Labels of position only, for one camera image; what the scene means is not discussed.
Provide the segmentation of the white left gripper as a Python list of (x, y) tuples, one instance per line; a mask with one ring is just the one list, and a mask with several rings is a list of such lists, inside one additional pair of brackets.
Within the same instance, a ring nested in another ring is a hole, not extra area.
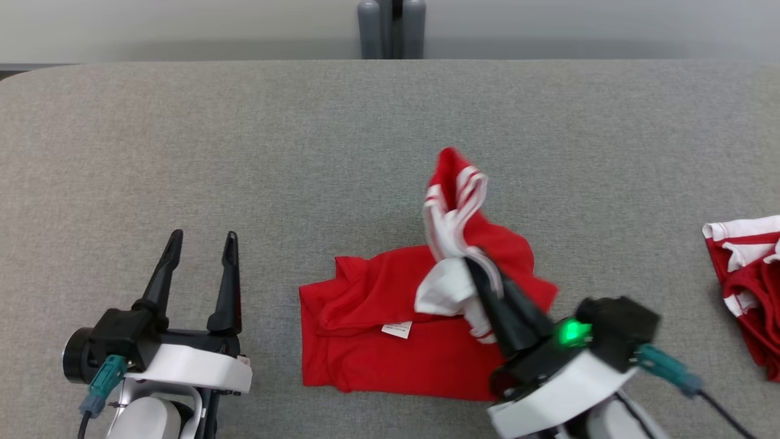
[[(158, 331), (167, 331), (166, 311), (173, 272), (179, 265), (183, 231), (168, 239), (153, 275), (133, 310), (154, 317)], [(216, 335), (241, 333), (241, 280), (236, 232), (229, 231), (222, 253), (223, 274), (207, 331)], [(218, 405), (223, 395), (250, 391), (253, 371), (246, 356), (233, 356), (181, 344), (162, 344), (143, 372), (125, 375), (126, 438), (215, 438)]]

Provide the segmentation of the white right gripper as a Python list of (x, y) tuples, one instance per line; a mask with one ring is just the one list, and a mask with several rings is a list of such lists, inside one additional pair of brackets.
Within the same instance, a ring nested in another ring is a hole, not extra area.
[(495, 286), (478, 261), (466, 266), (507, 359), (492, 374), (488, 415), (501, 438), (636, 438), (638, 409), (622, 392), (637, 349), (618, 337), (554, 332), (553, 322), (502, 270)]

